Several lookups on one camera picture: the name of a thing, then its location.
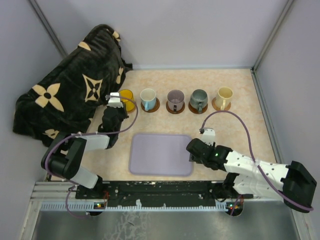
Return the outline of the grey green mug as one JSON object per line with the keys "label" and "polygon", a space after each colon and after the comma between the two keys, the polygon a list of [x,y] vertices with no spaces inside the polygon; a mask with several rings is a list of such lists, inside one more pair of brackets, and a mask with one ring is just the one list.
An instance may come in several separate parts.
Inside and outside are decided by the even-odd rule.
{"label": "grey green mug", "polygon": [[208,105],[208,95],[203,89],[196,89],[190,96],[189,103],[199,112]]}

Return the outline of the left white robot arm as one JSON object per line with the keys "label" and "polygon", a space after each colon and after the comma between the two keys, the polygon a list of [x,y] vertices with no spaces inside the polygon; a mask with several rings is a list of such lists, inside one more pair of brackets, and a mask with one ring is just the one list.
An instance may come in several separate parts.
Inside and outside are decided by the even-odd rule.
{"label": "left white robot arm", "polygon": [[102,178],[81,167],[83,155],[88,151],[112,148],[119,138],[122,122],[128,117],[124,106],[108,106],[103,112],[97,133],[76,137],[66,132],[59,133],[43,156],[41,167],[51,175],[85,187],[91,197],[101,197],[104,192]]}

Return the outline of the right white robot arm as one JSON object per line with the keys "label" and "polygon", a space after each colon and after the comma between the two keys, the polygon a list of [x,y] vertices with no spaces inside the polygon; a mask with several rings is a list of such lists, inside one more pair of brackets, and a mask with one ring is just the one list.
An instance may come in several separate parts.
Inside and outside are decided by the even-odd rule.
{"label": "right white robot arm", "polygon": [[253,160],[230,147],[208,145],[194,138],[187,145],[193,162],[227,173],[223,192],[229,198],[254,195],[283,201],[301,213],[313,211],[312,201],[317,181],[297,161],[290,164]]}

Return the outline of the dark brown wooden coaster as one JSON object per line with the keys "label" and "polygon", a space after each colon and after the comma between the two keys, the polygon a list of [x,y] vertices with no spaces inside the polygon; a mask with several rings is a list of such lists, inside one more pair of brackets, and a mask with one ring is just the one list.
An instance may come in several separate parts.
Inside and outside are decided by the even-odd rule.
{"label": "dark brown wooden coaster", "polygon": [[146,113],[154,113],[156,112],[159,108],[160,108],[160,100],[158,98],[156,98],[156,102],[155,102],[155,107],[150,109],[150,110],[146,110],[143,103],[140,103],[141,109],[146,112]]}
{"label": "dark brown wooden coaster", "polygon": [[207,109],[208,109],[208,104],[202,109],[201,112],[199,112],[196,108],[192,107],[192,105],[191,105],[190,103],[188,103],[188,109],[189,109],[192,113],[194,113],[194,114],[196,114],[196,115],[200,115],[200,114],[203,114],[203,113],[205,113],[205,112],[207,111]]}
{"label": "dark brown wooden coaster", "polygon": [[177,115],[177,114],[180,114],[180,113],[182,113],[182,112],[184,111],[185,105],[186,105],[185,102],[183,102],[182,108],[181,108],[180,110],[178,110],[178,111],[174,111],[174,110],[171,110],[171,109],[169,108],[169,102],[167,101],[167,102],[166,102],[166,110],[167,110],[169,113],[173,114],[173,115]]}

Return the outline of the cream yellow mug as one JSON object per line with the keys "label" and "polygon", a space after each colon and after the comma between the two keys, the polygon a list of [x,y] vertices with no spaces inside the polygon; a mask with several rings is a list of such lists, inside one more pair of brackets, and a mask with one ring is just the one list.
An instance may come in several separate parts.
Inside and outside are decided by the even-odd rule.
{"label": "cream yellow mug", "polygon": [[229,110],[231,108],[231,101],[233,98],[233,91],[229,87],[221,87],[216,95],[215,105],[221,111]]}

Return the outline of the yellow mug black handle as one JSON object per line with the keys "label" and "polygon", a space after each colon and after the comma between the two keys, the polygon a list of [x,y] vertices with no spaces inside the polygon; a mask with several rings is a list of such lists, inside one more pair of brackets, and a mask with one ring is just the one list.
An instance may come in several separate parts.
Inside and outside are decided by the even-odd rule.
{"label": "yellow mug black handle", "polygon": [[136,109],[134,94],[129,89],[122,89],[119,91],[123,103],[125,104],[126,111],[132,113]]}

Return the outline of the purple glass mug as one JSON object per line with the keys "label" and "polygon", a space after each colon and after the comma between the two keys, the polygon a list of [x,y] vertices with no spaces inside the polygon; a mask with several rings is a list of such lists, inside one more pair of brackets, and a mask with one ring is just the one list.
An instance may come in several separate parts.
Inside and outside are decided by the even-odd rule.
{"label": "purple glass mug", "polygon": [[185,95],[181,90],[171,90],[167,95],[169,108],[173,111],[179,111],[184,103]]}

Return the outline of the white mug blue outside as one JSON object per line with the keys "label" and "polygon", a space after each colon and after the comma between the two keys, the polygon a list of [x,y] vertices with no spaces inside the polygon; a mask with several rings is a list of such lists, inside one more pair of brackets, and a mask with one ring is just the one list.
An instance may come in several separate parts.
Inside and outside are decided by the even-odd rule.
{"label": "white mug blue outside", "polygon": [[140,99],[145,111],[150,111],[156,106],[156,92],[151,88],[142,90],[140,93]]}

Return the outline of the light woven rattan coaster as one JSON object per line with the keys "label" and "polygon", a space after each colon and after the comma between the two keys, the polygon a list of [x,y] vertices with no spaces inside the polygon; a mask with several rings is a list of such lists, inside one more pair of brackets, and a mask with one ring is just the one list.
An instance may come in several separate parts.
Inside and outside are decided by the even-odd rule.
{"label": "light woven rattan coaster", "polygon": [[[221,109],[216,105],[216,98],[214,98],[212,101],[211,101],[211,104],[212,104],[212,107],[216,110],[216,111],[220,111]],[[229,105],[224,109],[225,111],[228,111],[230,110],[232,104],[229,103]]]}

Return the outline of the lavender plastic tray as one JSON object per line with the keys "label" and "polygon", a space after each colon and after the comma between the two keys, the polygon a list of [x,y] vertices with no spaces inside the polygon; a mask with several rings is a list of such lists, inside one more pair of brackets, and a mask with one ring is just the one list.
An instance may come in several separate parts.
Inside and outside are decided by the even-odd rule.
{"label": "lavender plastic tray", "polygon": [[194,169],[186,150],[191,140],[185,134],[137,133],[131,141],[128,169],[140,176],[188,177]]}

